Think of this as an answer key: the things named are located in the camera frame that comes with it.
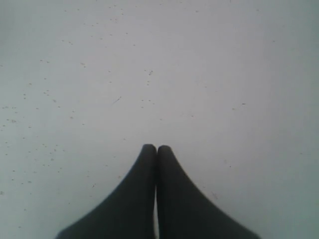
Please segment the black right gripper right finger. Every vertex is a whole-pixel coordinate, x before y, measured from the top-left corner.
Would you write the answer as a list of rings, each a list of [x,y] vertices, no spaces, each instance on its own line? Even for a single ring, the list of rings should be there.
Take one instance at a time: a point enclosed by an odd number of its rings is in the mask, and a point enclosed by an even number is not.
[[[167,145],[158,148],[157,205],[161,239],[258,238],[207,199]]]

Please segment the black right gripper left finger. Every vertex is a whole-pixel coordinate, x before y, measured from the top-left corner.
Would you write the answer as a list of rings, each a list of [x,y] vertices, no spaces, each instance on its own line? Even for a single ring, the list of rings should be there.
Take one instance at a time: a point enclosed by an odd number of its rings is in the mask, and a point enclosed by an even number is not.
[[[153,239],[157,149],[145,144],[116,189],[59,239]]]

